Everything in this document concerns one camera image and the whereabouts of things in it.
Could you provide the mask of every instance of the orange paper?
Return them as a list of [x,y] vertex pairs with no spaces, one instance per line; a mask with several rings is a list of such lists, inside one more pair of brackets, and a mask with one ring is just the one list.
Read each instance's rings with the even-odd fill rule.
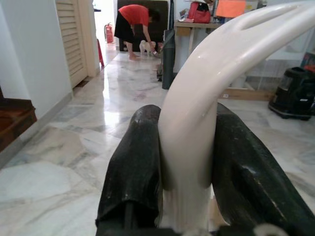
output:
[[246,0],[219,0],[216,15],[234,18],[244,13]]

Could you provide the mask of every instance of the wooden louvered door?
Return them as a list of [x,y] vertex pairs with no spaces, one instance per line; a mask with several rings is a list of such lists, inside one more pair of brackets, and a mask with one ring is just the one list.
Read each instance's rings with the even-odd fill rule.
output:
[[75,87],[88,76],[78,0],[56,0],[56,5],[71,85]]

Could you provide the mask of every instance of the white door frame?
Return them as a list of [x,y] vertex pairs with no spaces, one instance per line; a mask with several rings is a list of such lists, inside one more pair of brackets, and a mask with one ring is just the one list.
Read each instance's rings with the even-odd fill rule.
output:
[[92,2],[92,0],[78,0],[83,46],[88,76],[90,77],[94,77],[99,73],[99,57]]

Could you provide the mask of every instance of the doorway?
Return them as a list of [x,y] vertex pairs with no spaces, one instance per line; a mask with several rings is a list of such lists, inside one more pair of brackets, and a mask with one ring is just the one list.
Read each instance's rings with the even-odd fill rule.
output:
[[105,25],[110,23],[112,31],[115,31],[114,18],[114,0],[94,0],[94,18],[96,27],[96,37],[102,51],[104,64],[108,64],[117,55],[115,40],[112,43],[107,43],[105,40]]

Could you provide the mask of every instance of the wooden table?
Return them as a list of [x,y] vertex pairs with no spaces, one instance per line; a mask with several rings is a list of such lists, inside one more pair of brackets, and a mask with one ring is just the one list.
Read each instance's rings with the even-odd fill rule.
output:
[[209,23],[209,24],[201,24],[201,23],[185,23],[185,22],[179,22],[176,21],[174,26],[177,27],[177,31],[181,28],[188,28],[188,34],[189,34],[189,47],[188,47],[188,55],[192,52],[192,43],[193,43],[193,37],[195,34],[195,29],[216,29],[219,28],[222,24],[221,23]]

